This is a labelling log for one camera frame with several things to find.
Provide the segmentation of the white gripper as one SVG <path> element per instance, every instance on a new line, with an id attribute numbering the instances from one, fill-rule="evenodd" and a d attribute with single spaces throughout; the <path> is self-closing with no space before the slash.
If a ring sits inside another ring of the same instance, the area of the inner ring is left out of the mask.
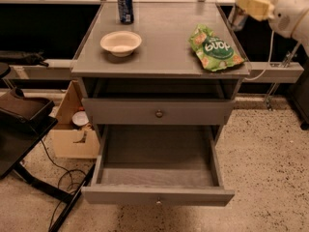
<path id="1" fill-rule="evenodd" d="M 237 5 L 258 21 L 270 18 L 270 28 L 284 38 L 309 39 L 309 0 L 237 0 Z"/>

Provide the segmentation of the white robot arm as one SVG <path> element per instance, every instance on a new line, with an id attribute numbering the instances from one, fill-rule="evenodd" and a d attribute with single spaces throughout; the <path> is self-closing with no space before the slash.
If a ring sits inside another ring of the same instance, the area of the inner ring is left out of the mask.
<path id="1" fill-rule="evenodd" d="M 272 31 L 300 43 L 309 54 L 309 0 L 236 0 L 236 5 Z"/>

